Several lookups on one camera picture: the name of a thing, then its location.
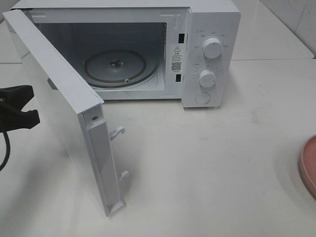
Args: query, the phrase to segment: qr code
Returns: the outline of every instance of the qr code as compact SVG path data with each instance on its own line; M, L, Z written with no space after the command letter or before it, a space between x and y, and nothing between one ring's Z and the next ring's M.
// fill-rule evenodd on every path
M181 62L171 63L172 71L181 71Z

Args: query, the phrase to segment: control panel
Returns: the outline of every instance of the control panel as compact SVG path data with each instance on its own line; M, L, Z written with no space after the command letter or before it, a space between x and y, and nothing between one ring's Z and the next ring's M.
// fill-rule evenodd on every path
M239 20L239 12L193 13L183 107L220 106Z

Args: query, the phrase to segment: white countertop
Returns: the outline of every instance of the white countertop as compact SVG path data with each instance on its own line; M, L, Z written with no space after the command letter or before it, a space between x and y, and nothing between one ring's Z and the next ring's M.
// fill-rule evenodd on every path
M131 173L126 207L111 218L45 117L9 132L1 236L315 237L316 201L297 168L316 134L315 68L316 60L234 61L217 109L106 103L109 130L126 128L112 142L117 170ZM28 83L22 65L0 71L0 87ZM33 99L25 109L36 108Z
M259 0L233 0L241 20L233 60L310 59L314 55ZM8 29L0 24L0 63L19 63Z

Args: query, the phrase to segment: black cable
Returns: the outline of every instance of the black cable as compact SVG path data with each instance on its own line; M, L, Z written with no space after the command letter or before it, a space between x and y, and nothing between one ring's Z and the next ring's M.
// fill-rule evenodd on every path
M0 171L3 170L3 168L5 167L5 165L7 164L8 160L9 160L9 156L10 156L10 140L9 140L9 136L8 133L6 132L6 129L4 127L4 125L0 122L0 127L4 136L4 140L5 140L5 145L6 145L6 152L5 152L5 157L3 159L2 164L0 165Z

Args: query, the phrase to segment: pink bowl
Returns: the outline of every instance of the pink bowl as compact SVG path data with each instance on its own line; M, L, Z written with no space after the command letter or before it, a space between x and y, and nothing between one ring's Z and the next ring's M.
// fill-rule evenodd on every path
M299 168L303 182L316 198L316 135L308 139L304 144Z

